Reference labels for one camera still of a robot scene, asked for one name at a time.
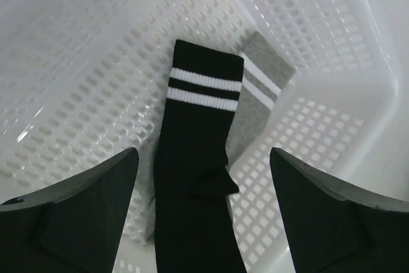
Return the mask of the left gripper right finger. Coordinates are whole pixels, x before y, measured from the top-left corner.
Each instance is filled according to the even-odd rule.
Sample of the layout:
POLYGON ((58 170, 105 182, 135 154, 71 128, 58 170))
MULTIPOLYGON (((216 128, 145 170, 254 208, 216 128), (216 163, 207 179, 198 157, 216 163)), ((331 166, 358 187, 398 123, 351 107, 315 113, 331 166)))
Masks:
POLYGON ((320 171, 282 148, 270 169, 296 272, 408 272, 408 202, 320 171))

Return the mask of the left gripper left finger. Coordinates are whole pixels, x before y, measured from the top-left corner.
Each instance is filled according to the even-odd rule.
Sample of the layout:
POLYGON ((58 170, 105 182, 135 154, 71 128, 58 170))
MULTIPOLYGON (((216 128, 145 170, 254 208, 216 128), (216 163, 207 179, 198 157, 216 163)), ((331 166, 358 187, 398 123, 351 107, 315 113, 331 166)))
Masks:
POLYGON ((112 272, 139 155, 99 165, 1 204, 1 272, 112 272))

